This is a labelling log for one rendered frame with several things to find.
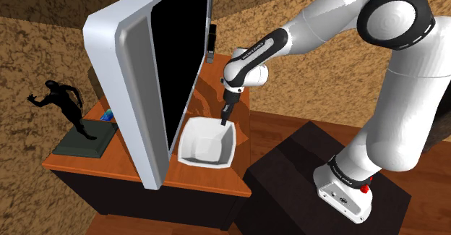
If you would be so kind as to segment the white square bowl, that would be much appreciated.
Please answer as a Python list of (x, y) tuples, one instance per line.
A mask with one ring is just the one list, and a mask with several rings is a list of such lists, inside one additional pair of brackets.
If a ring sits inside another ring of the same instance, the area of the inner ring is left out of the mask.
[(178, 162), (203, 168), (229, 168), (236, 149), (236, 127), (231, 121), (192, 117), (180, 136)]

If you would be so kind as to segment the black and grey remote control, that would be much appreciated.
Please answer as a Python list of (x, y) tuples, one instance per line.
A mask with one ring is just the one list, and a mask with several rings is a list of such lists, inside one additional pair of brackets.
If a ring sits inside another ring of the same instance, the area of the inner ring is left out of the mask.
[(213, 63), (213, 59), (214, 59), (216, 27), (217, 27), (217, 25), (210, 24), (209, 34), (208, 34), (208, 42), (207, 42), (207, 56), (206, 56), (206, 62), (208, 64)]

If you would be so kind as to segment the white framed flat monitor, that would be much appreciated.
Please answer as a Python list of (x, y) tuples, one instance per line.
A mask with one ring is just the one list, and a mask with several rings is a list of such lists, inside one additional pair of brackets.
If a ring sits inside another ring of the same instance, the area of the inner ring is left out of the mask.
[(85, 50), (146, 189), (163, 184), (207, 57), (212, 0), (119, 0), (91, 15)]

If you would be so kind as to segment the dark robot stand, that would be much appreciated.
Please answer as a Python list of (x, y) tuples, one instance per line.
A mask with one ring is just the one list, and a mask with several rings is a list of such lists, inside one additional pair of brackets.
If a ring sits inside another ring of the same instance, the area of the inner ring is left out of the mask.
[(355, 224), (320, 199), (314, 169), (343, 145), (313, 122), (250, 166), (244, 181), (252, 195), (236, 217), (243, 235), (398, 235), (411, 196), (377, 173), (368, 220)]

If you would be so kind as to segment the orange wooden top desk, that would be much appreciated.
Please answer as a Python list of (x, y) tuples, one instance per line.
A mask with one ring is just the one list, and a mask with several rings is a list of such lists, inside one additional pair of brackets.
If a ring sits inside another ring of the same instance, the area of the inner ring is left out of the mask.
[(229, 168), (201, 168), (172, 155), (166, 180), (145, 189), (120, 132), (100, 158), (50, 154), (51, 170), (101, 215), (153, 219), (227, 231), (251, 190), (242, 177), (251, 163), (249, 91), (241, 94), (230, 120), (236, 126), (236, 151)]

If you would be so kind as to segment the black running figure statue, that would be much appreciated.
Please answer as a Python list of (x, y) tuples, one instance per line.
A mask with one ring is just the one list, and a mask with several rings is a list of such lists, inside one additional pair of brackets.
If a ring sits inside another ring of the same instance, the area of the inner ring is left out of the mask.
[(33, 94), (30, 94), (27, 99), (37, 107), (44, 107), (48, 104), (58, 106), (62, 114), (73, 124), (52, 154), (100, 158), (117, 132), (118, 125), (108, 121), (83, 119), (82, 100), (75, 87), (60, 85), (53, 80), (47, 80), (45, 86), (50, 93), (43, 100), (36, 101)]

